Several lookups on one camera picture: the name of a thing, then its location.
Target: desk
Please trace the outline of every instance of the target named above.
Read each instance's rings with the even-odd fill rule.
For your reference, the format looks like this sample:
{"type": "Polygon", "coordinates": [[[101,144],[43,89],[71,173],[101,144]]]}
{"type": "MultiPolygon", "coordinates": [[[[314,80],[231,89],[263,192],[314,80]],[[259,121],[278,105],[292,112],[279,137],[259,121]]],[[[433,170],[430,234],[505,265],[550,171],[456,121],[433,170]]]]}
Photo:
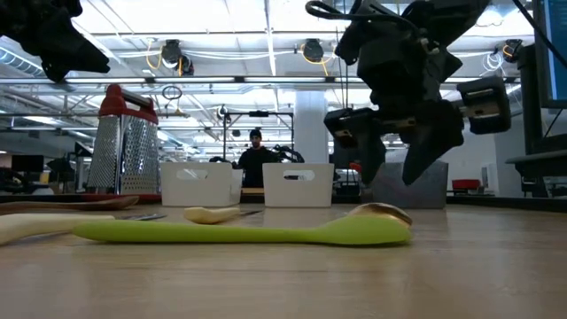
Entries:
{"type": "Polygon", "coordinates": [[[514,164],[516,171],[524,178],[567,176],[567,150],[543,152],[508,159],[506,164],[514,164]]]}
{"type": "MultiPolygon", "coordinates": [[[[267,209],[234,223],[315,226],[352,207],[267,209]]],[[[158,211],[183,220],[176,208],[129,213],[158,211]]],[[[414,243],[381,249],[29,238],[0,247],[0,309],[6,319],[564,317],[566,214],[408,212],[414,243]]]]}

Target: dark shirt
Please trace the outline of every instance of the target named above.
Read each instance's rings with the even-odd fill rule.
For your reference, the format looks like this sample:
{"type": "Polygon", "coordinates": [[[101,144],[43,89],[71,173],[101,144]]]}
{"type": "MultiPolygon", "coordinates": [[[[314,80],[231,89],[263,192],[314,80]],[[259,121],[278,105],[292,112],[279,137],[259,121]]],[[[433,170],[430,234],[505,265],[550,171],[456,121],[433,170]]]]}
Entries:
{"type": "Polygon", "coordinates": [[[279,160],[275,153],[261,146],[255,150],[249,148],[240,156],[238,166],[245,171],[244,187],[264,187],[264,174],[262,164],[277,163],[279,160]]]}

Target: green spoon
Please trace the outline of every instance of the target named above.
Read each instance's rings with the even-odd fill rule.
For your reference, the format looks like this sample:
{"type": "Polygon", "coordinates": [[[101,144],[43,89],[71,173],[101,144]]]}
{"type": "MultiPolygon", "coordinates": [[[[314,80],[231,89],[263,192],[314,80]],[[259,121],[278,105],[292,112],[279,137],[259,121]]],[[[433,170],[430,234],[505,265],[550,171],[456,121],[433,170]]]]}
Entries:
{"type": "Polygon", "coordinates": [[[191,225],[168,222],[85,222],[76,236],[121,243],[319,243],[376,245],[403,243],[411,238],[400,222],[376,216],[353,215],[311,229],[274,229],[191,225]]]}

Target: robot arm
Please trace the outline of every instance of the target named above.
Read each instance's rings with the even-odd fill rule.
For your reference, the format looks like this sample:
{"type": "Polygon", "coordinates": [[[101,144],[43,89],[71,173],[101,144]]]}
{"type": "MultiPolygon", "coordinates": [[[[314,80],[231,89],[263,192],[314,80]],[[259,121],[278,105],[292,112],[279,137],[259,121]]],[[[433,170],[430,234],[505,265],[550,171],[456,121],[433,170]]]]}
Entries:
{"type": "Polygon", "coordinates": [[[475,134],[510,127],[509,101],[501,78],[457,86],[462,103],[442,99],[440,84],[461,66],[447,46],[474,26],[489,0],[415,1],[401,14],[376,0],[356,0],[348,14],[319,1],[308,13],[323,19],[349,19],[335,53],[372,89],[379,106],[327,114],[327,129],[342,147],[359,148],[364,183],[371,183],[385,158],[381,136],[399,134],[409,144],[402,179],[413,183],[438,157],[463,143],[463,117],[475,134]]]}
{"type": "Polygon", "coordinates": [[[276,145],[274,146],[275,156],[278,161],[289,160],[292,163],[305,163],[303,156],[299,152],[292,150],[288,146],[276,145]]]}
{"type": "Polygon", "coordinates": [[[0,0],[0,36],[39,56],[43,71],[54,82],[72,70],[107,73],[108,58],[71,23],[81,13],[79,0],[0,0]]]}

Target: person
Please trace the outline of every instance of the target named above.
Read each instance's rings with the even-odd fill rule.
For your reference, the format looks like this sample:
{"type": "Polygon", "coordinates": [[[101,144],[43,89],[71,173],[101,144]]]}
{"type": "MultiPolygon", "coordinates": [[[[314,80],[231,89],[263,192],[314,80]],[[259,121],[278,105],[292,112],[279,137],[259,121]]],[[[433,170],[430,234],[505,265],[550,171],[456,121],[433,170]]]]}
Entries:
{"type": "Polygon", "coordinates": [[[259,129],[250,132],[250,143],[252,147],[242,153],[238,160],[238,166],[245,171],[243,187],[262,188],[264,187],[264,174],[262,164],[277,163],[277,155],[261,145],[262,134],[259,129]]]}

